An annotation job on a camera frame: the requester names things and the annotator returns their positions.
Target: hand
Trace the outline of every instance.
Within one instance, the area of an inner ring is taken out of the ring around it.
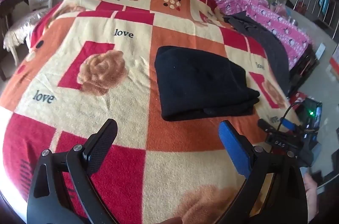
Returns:
[[[317,208],[317,183],[312,179],[309,173],[303,177],[307,199],[308,222],[310,222],[318,213]]]
[[[159,224],[182,224],[182,219],[180,217],[173,217],[170,219],[167,219]]]

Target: plastic bag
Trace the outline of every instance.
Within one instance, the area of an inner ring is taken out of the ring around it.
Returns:
[[[274,12],[287,20],[288,15],[287,15],[285,3],[286,1],[284,1],[284,4],[282,4],[279,2],[279,0],[276,0],[275,2],[276,6],[274,9]]]

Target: gray cloth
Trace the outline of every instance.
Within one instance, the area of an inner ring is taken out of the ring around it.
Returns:
[[[287,96],[289,92],[289,58],[280,40],[261,24],[246,16],[246,11],[224,16],[238,32],[253,37],[265,49],[267,60],[276,80]]]

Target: blue gripper pad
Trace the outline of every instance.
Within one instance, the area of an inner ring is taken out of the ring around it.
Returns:
[[[289,120],[281,118],[281,124],[287,129],[295,131],[296,125],[290,122]]]
[[[241,135],[238,134],[238,132],[228,121],[223,121],[219,125],[219,137],[229,156],[231,157],[237,172],[241,175],[244,175],[245,178],[248,179],[252,168],[250,156],[245,151],[243,145],[238,139],[238,137],[241,137]]]

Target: black cable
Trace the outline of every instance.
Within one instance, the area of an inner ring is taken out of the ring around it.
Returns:
[[[282,120],[286,117],[286,115],[287,115],[287,113],[289,112],[289,110],[292,108],[292,107],[294,107],[295,105],[297,105],[297,104],[302,104],[303,102],[295,102],[295,103],[292,103],[290,106],[289,106],[289,108],[285,111],[285,114],[283,115],[283,117],[280,119],[280,123],[279,123],[279,125],[278,125],[278,128],[277,128],[277,131],[279,131],[279,128],[280,128],[280,126],[281,126],[281,124],[282,124]]]

